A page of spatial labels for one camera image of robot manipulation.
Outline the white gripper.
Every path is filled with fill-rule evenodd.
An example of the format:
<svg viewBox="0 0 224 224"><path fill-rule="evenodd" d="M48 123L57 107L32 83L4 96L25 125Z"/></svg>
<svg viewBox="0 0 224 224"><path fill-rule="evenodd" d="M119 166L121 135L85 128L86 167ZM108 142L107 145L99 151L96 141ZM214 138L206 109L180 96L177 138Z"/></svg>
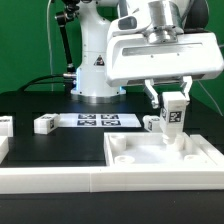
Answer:
<svg viewBox="0 0 224 224"><path fill-rule="evenodd" d="M145 28L130 28L128 19L111 23L107 36L106 82L112 86L140 85L152 107L158 109L155 83L175 83L181 78L181 92L190 102L192 79L214 79L224 70L224 60L214 34L178 34L175 40L150 42Z"/></svg>

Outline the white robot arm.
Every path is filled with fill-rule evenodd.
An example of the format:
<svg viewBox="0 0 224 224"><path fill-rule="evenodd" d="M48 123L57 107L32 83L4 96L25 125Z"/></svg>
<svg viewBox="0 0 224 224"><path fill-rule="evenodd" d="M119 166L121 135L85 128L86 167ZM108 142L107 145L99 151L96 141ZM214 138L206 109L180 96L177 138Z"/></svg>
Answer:
<svg viewBox="0 0 224 224"><path fill-rule="evenodd" d="M158 108L154 87L214 79L224 60L214 33L205 29L206 0L93 0L80 4L82 63L73 97L108 102L125 86L143 85Z"/></svg>

